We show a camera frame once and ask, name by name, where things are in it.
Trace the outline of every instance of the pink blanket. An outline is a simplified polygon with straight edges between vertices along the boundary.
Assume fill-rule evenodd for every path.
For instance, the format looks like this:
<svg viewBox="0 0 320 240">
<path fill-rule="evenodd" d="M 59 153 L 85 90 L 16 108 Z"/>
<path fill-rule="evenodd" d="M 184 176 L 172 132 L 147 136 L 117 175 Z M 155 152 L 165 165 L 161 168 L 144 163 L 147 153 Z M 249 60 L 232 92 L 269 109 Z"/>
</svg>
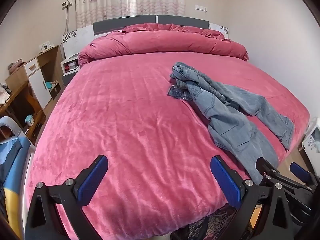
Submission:
<svg viewBox="0 0 320 240">
<path fill-rule="evenodd" d="M 28 199 L 37 182 L 54 185 L 75 178 L 104 154 L 109 170 L 83 208 L 103 239 L 162 235 L 214 212 L 226 199 L 210 172 L 211 158 L 221 155 L 243 178 L 247 175 L 230 153 L 214 145 L 188 103 L 167 96 L 175 62 L 263 95 L 294 122 L 292 147 L 309 120 L 308 111 L 289 90 L 243 59 L 247 56 L 242 45 L 201 33 L 153 30 L 94 40 L 79 55 L 83 66 L 39 140 Z M 269 139 L 281 162 L 289 152 L 260 120 L 248 118 Z M 76 239 L 58 207 L 69 236 Z"/>
</svg>

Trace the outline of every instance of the metal bolt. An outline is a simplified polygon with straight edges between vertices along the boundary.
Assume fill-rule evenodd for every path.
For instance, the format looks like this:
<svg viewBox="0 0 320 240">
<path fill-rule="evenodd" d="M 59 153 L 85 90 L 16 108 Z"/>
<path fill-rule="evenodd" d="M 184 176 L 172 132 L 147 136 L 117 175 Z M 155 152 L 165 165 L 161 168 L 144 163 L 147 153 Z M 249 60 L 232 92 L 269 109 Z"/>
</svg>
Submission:
<svg viewBox="0 0 320 240">
<path fill-rule="evenodd" d="M 249 187 L 253 185 L 253 181 L 251 179 L 247 179 L 245 181 L 245 184 L 248 185 Z"/>
<path fill-rule="evenodd" d="M 73 179 L 67 179 L 66 180 L 66 185 L 70 186 L 73 184 Z"/>
<path fill-rule="evenodd" d="M 37 188 L 42 188 L 42 186 L 43 186 L 43 182 L 39 182 L 36 187 Z"/>
<path fill-rule="evenodd" d="M 277 189 L 282 189 L 282 185 L 280 183 L 276 183 L 276 188 Z"/>
</svg>

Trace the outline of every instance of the blue denim jeans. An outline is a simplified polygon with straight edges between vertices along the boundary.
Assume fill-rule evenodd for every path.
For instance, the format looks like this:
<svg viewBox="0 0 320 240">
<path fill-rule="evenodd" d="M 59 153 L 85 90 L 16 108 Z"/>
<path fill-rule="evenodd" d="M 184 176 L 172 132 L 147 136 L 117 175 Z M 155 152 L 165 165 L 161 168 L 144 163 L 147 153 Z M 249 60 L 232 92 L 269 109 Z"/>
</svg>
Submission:
<svg viewBox="0 0 320 240">
<path fill-rule="evenodd" d="M 268 139 L 239 111 L 257 116 L 289 149 L 294 124 L 279 113 L 261 95 L 211 80 L 200 71 L 177 62 L 172 67 L 175 83 L 168 95 L 192 100 L 210 121 L 208 130 L 215 144 L 230 151 L 247 170 L 251 179 L 259 184 L 262 175 L 256 170 L 258 158 L 264 157 L 278 167 L 278 157 Z"/>
</svg>

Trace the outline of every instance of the beige wall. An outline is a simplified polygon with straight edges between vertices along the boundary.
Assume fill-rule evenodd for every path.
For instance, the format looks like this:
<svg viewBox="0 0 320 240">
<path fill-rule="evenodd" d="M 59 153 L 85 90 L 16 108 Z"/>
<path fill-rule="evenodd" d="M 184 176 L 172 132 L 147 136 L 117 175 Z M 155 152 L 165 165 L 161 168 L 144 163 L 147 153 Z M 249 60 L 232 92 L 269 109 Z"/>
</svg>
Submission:
<svg viewBox="0 0 320 240">
<path fill-rule="evenodd" d="M 66 26 L 66 0 L 17 0 L 0 25 L 0 83 L 9 76 L 8 65 L 39 53 L 39 45 L 50 40 L 61 43 Z M 69 29 L 76 28 L 75 6 L 69 13 Z"/>
<path fill-rule="evenodd" d="M 229 38 L 320 116 L 320 27 L 302 0 L 228 0 Z"/>
<path fill-rule="evenodd" d="M 66 0 L 17 0 L 0 25 L 0 82 L 9 76 L 7 66 L 39 52 L 39 45 L 50 40 L 61 43 L 66 16 L 61 5 Z M 76 29 L 75 0 L 69 11 L 69 30 Z M 195 10 L 195 5 L 208 7 L 208 12 Z M 225 0 L 186 0 L 186 16 L 223 25 Z"/>
</svg>

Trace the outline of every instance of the floor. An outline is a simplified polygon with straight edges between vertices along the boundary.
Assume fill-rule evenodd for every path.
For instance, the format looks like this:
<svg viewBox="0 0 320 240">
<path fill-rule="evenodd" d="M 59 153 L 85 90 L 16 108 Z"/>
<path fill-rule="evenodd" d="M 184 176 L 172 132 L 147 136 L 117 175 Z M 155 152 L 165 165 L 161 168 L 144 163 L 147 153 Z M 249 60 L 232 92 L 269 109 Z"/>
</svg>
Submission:
<svg viewBox="0 0 320 240">
<path fill-rule="evenodd" d="M 44 113 L 46 115 L 46 121 L 45 121 L 44 125 L 41 127 L 41 130 L 40 130 L 39 135 L 36 140 L 36 145 L 39 141 L 39 138 L 41 137 L 41 134 L 43 132 L 45 125 L 47 124 L 47 121 L 50 117 L 50 114 L 52 113 L 52 111 L 53 111 L 55 105 L 57 104 L 61 94 L 63 93 L 64 89 L 65 89 L 65 87 L 61 89 L 61 91 L 56 96 L 56 98 L 54 100 L 51 100 L 48 103 L 48 105 L 46 106 L 46 108 L 44 109 Z M 293 180 L 301 183 L 301 181 L 296 176 L 294 176 L 289 170 L 290 164 L 292 162 L 296 162 L 297 164 L 299 164 L 302 168 L 304 168 L 307 171 L 312 170 L 311 163 L 310 163 L 306 153 L 303 150 L 301 152 L 298 150 L 298 148 L 300 146 L 301 146 L 301 143 L 299 143 L 297 145 L 297 147 L 295 147 L 292 150 L 290 155 L 280 164 L 280 166 L 278 167 L 278 170 L 280 171 L 280 173 L 283 176 L 288 177 L 290 179 L 293 179 Z M 152 237 L 151 239 L 152 240 L 170 240 L 170 233 L 166 234 L 164 236 L 155 236 L 155 237 Z"/>
</svg>

